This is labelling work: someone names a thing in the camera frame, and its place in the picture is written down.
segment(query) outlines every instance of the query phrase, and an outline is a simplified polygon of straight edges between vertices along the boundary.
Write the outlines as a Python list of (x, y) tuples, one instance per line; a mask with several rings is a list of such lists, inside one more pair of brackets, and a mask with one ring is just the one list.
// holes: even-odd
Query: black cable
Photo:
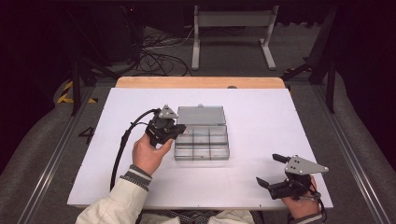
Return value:
[(112, 190), (114, 188), (114, 185), (116, 183), (116, 175), (117, 175), (117, 170), (119, 168), (120, 159), (121, 159), (121, 156), (122, 156), (122, 152), (125, 149), (126, 143), (128, 142), (128, 138), (129, 138), (129, 135), (131, 134), (131, 130), (137, 124), (142, 123), (142, 122), (140, 122), (140, 123), (138, 123), (138, 122), (143, 117), (145, 117), (147, 114), (149, 114), (151, 112), (158, 113), (159, 111), (161, 111), (161, 109), (151, 109), (151, 110), (145, 112), (139, 118), (137, 118), (133, 123), (131, 123), (131, 127), (129, 127), (129, 129), (125, 131), (125, 134), (121, 138), (119, 153), (117, 154), (117, 158), (116, 158), (116, 160), (114, 162), (113, 173), (111, 174), (111, 180), (110, 180), (110, 190)]

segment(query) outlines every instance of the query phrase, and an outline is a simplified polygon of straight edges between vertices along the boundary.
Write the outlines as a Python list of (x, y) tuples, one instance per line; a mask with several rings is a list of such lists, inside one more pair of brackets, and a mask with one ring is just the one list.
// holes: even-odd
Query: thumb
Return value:
[(171, 149), (173, 142), (174, 139), (168, 139), (168, 141), (166, 141), (165, 144), (158, 148), (157, 151), (161, 152), (161, 154), (164, 156)]

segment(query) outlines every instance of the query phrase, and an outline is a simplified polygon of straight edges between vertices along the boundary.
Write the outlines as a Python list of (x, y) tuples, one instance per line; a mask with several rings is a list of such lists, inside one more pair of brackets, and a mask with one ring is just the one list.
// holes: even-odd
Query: white sleeve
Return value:
[(148, 196), (145, 189), (120, 178), (109, 196), (87, 207), (77, 218), (83, 223), (135, 223)]

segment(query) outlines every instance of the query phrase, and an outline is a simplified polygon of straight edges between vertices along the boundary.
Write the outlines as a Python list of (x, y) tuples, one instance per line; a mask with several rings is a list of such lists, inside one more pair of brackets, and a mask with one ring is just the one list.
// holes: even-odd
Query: person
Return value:
[[(135, 223), (149, 194), (152, 174), (160, 167), (163, 156), (170, 150), (173, 139), (169, 139), (160, 148), (149, 143), (144, 134), (134, 143), (133, 164), (128, 172), (116, 182), (109, 195), (93, 203), (80, 213), (77, 224), (85, 223)], [(312, 177), (313, 188), (316, 187)], [(290, 223), (321, 223), (321, 213), (317, 201), (293, 200), (283, 198), (282, 202), (292, 215)], [(145, 216), (144, 223), (179, 223), (177, 217)], [(224, 211), (208, 220), (208, 223), (254, 223), (245, 210)]]

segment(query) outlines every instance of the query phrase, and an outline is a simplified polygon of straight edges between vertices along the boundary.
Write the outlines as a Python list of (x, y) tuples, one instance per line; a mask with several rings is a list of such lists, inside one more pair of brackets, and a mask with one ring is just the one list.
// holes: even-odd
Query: sleeve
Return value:
[(131, 165), (110, 194), (87, 207), (76, 223), (135, 223), (149, 194), (151, 176)]
[(306, 216), (300, 217), (297, 219), (293, 219), (290, 224), (321, 224), (323, 223), (323, 216), (321, 212)]

